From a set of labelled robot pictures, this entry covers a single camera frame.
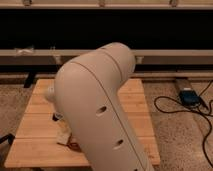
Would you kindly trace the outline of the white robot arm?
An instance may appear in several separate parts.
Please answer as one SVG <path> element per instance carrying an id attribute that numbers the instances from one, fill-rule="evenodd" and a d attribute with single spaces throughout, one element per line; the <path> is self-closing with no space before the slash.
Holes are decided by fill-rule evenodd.
<path id="1" fill-rule="evenodd" d="M 67 61 L 49 87 L 93 171 L 154 171 L 118 98 L 134 69 L 131 49 L 110 43 Z"/>

